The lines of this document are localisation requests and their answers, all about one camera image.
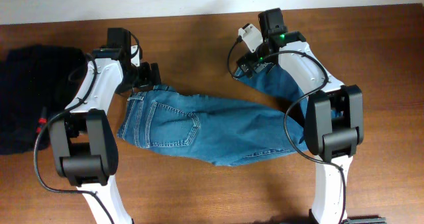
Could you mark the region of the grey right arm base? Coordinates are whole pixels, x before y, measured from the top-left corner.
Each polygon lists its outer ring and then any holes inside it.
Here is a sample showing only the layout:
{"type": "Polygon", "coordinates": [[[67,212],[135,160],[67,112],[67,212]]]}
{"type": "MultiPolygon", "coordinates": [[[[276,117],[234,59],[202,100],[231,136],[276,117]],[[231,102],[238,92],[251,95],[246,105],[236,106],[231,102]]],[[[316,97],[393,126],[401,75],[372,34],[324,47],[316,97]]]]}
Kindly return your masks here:
{"type": "Polygon", "coordinates": [[[343,224],[387,224],[385,217],[355,217],[347,218],[343,224]]]}

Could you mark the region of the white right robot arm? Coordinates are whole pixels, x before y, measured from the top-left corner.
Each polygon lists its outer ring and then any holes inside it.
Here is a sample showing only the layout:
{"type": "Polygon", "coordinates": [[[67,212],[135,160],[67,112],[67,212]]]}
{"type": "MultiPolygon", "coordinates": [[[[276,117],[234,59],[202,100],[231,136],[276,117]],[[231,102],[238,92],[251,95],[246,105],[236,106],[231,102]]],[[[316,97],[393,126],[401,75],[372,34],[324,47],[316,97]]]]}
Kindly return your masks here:
{"type": "Polygon", "coordinates": [[[303,137],[315,163],[312,223],[351,223],[346,213],[348,170],[364,139],[363,96],[357,85],[345,85],[312,53],[299,31],[289,31],[279,8],[258,14],[259,25],[244,25],[237,43],[248,52],[237,60],[234,78],[253,78],[268,64],[285,70],[300,88],[297,105],[307,101],[303,137]]]}

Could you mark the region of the blue denim jeans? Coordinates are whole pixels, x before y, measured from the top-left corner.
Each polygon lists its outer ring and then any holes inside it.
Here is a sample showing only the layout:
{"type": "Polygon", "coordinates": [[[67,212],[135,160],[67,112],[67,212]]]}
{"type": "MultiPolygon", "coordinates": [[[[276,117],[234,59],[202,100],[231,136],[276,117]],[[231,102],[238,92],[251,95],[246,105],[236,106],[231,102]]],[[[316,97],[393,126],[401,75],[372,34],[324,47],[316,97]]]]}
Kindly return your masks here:
{"type": "Polygon", "coordinates": [[[241,166],[305,152],[303,127],[259,103],[182,95],[168,85],[132,94],[117,136],[158,154],[241,166]]]}

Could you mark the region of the black fabric bag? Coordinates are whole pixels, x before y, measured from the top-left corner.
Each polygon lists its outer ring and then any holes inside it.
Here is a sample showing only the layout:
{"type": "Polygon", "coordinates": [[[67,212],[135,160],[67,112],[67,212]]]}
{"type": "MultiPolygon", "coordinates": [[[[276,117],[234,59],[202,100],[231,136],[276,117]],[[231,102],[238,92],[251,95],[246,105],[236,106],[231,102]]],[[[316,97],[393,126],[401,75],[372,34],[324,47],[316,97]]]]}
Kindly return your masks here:
{"type": "Polygon", "coordinates": [[[32,45],[11,50],[1,62],[1,154],[32,151],[41,126],[65,109],[84,77],[79,48],[32,45]]]}

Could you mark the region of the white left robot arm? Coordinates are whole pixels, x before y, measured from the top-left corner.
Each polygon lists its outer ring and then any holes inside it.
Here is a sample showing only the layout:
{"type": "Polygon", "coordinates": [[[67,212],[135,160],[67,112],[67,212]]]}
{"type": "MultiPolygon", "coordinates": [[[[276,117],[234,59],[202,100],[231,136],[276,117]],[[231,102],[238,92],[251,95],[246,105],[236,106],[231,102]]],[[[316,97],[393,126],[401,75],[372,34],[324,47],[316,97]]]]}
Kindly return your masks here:
{"type": "Polygon", "coordinates": [[[158,65],[142,61],[138,39],[125,28],[108,28],[106,44],[86,58],[76,96],[46,125],[54,164],[97,223],[132,223],[117,188],[119,151],[107,113],[114,95],[160,84],[158,65]]]}

